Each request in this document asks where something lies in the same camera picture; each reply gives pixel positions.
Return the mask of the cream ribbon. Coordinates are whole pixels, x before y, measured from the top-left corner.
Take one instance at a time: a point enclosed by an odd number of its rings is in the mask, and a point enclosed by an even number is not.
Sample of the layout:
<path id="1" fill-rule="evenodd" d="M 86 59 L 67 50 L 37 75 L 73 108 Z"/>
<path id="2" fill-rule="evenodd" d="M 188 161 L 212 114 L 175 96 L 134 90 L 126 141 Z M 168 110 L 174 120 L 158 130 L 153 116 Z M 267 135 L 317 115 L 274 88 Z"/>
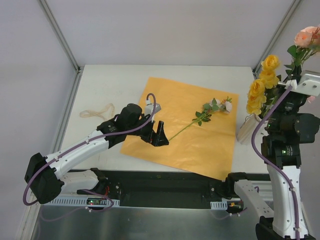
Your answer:
<path id="1" fill-rule="evenodd" d="M 80 118 L 97 117 L 103 119 L 104 121 L 112 119 L 114 116 L 115 106 L 112 103 L 108 103 L 101 110 L 98 111 L 87 109 L 79 113 Z"/>

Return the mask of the orange wrapping paper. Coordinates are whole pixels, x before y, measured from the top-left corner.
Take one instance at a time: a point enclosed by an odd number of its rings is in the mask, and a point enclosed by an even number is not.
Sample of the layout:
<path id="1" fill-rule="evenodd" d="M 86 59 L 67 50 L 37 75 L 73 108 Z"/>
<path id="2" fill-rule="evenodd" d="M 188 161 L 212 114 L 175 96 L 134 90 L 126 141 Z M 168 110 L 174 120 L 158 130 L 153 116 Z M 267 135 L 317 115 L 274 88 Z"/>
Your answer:
<path id="1" fill-rule="evenodd" d="M 150 77 L 139 105 L 146 105 L 146 95 L 153 93 L 160 104 L 154 119 L 164 122 L 169 145 L 154 147 L 136 136 L 128 136 L 121 153 L 153 163 L 224 180 L 232 171 L 236 138 L 236 93 L 219 91 L 174 80 Z M 209 122 L 192 123 L 203 105 L 216 99 L 231 98 L 230 113 L 214 113 Z"/>

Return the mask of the small white rose stem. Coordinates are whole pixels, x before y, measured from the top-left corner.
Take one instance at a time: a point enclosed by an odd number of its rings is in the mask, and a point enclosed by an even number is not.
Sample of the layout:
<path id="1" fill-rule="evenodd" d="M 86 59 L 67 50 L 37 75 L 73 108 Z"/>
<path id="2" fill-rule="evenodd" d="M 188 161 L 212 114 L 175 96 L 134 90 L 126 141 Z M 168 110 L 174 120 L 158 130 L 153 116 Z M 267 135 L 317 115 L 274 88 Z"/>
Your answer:
<path id="1" fill-rule="evenodd" d="M 202 126 L 203 123 L 208 123 L 211 121 L 211 117 L 215 113 L 224 113 L 229 114 L 233 109 L 233 99 L 231 97 L 226 97 L 222 101 L 217 98 L 211 99 L 209 102 L 202 105 L 201 112 L 195 112 L 195 118 L 191 120 L 191 122 L 179 130 L 176 134 L 174 134 L 169 141 L 172 141 L 175 137 L 181 134 L 184 130 L 190 128 L 192 125 L 197 124 L 198 126 Z"/>

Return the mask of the yellow rose stem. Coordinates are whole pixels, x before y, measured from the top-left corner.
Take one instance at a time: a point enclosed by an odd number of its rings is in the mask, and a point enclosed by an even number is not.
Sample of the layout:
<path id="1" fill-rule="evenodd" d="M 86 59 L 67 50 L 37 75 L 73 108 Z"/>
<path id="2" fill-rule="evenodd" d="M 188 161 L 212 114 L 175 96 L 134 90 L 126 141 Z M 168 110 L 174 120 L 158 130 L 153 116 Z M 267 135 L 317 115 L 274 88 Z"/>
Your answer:
<path id="1" fill-rule="evenodd" d="M 275 101 L 275 90 L 279 78 L 276 69 L 280 60 L 276 55 L 269 55 L 261 62 L 261 72 L 249 87 L 247 94 L 246 111 L 249 115 L 264 118 Z"/>

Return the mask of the peach rose stem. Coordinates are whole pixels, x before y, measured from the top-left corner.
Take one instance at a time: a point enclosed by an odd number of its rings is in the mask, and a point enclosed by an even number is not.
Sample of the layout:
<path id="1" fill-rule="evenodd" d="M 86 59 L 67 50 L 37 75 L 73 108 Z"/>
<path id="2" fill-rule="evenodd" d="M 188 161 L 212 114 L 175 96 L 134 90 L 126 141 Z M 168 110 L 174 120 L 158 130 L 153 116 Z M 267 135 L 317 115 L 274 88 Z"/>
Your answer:
<path id="1" fill-rule="evenodd" d="M 286 74 L 300 75 L 304 63 L 312 56 L 320 53 L 320 26 L 308 26 L 300 30 L 294 45 L 287 49 L 291 56 L 291 64 L 286 64 Z"/>

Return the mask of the large pink rose stem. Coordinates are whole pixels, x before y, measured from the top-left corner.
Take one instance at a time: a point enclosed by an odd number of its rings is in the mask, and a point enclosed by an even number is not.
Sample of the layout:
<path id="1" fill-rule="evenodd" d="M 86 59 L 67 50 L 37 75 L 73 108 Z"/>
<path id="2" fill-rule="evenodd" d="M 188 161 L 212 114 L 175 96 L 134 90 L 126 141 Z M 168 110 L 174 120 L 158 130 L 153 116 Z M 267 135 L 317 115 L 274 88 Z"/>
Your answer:
<path id="1" fill-rule="evenodd" d="M 307 98 L 307 102 L 308 102 L 308 103 L 312 103 L 315 99 L 316 99 L 315 96 L 309 96 L 309 97 Z"/>

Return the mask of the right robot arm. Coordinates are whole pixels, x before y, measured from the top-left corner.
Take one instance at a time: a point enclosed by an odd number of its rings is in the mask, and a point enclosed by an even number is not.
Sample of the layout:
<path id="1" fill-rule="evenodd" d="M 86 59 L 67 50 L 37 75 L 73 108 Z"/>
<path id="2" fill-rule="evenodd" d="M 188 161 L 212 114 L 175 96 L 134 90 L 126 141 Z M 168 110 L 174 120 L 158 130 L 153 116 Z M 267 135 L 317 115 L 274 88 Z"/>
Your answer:
<path id="1" fill-rule="evenodd" d="M 239 197 L 256 218 L 259 240 L 312 240 L 306 227 L 300 198 L 301 144 L 311 144 L 320 128 L 320 119 L 299 113 L 308 96 L 291 92 L 268 119 L 262 138 L 262 156 L 271 181 L 273 210 L 254 190 L 247 174 L 228 174 L 222 184 L 225 197 Z"/>

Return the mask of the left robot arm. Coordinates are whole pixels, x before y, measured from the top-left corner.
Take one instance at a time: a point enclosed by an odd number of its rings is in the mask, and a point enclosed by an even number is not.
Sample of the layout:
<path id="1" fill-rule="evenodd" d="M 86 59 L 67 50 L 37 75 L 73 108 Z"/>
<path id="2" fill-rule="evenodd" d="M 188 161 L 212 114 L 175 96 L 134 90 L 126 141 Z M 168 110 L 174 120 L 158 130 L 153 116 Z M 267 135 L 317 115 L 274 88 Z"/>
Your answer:
<path id="1" fill-rule="evenodd" d="M 125 141 L 127 136 L 137 136 L 154 147 L 169 145 L 164 122 L 159 121 L 154 130 L 154 115 L 161 110 L 158 103 L 148 102 L 144 109 L 130 103 L 114 118 L 101 123 L 96 130 L 80 142 L 55 153 L 43 156 L 34 154 L 28 163 L 24 180 L 27 184 L 23 203 L 28 206 L 28 191 L 36 201 L 47 204 L 60 194 L 93 194 L 107 196 L 108 181 L 98 168 L 72 172 L 72 168 L 95 154 L 106 151 Z"/>

